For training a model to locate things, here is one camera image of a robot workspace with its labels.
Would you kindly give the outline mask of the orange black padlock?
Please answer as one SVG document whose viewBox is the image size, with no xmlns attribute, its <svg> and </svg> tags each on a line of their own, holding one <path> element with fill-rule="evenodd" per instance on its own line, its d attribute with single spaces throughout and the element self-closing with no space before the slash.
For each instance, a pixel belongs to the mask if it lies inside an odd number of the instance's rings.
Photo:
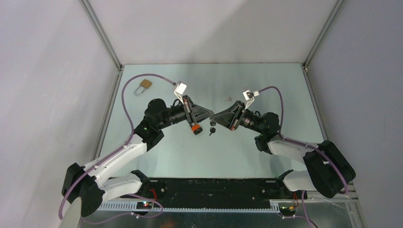
<svg viewBox="0 0 403 228">
<path fill-rule="evenodd" d="M 203 131 L 203 128 L 199 124 L 194 124 L 191 127 L 191 130 L 194 133 L 194 135 L 198 135 Z"/>
</svg>

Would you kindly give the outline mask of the black headed key bunch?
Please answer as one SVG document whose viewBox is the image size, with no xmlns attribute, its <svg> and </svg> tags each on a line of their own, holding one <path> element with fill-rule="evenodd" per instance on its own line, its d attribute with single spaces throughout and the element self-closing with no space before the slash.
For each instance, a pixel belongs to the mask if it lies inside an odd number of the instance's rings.
<svg viewBox="0 0 403 228">
<path fill-rule="evenodd" d="M 216 122 L 215 121 L 210 121 L 210 133 L 209 136 L 211 136 L 212 134 L 214 134 L 216 132 Z"/>
</svg>

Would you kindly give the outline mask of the brass padlock long shackle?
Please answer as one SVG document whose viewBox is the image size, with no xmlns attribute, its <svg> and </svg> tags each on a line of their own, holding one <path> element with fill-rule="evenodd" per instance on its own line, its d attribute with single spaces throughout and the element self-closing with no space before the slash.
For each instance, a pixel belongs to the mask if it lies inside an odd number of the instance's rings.
<svg viewBox="0 0 403 228">
<path fill-rule="evenodd" d="M 135 89 L 134 95 L 140 96 L 142 95 L 153 83 L 147 79 L 144 79 L 139 86 Z"/>
</svg>

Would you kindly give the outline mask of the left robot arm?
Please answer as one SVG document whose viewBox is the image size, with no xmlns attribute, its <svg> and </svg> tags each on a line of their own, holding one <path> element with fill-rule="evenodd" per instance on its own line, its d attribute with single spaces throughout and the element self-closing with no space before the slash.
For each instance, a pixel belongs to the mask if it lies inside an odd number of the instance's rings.
<svg viewBox="0 0 403 228">
<path fill-rule="evenodd" d="M 214 112 L 195 104 L 187 95 L 182 96 L 182 101 L 179 105 L 167 107 L 163 99 L 151 100 L 142 121 L 132 127 L 132 133 L 122 146 L 83 166 L 77 163 L 70 165 L 63 183 L 62 202 L 72 203 L 80 199 L 80 216 L 85 218 L 111 199 L 133 193 L 139 198 L 148 196 L 150 184 L 140 171 L 132 171 L 122 178 L 111 176 L 155 147 L 164 137 L 164 128 L 186 121 L 195 134 L 202 131 L 199 123 Z"/>
</svg>

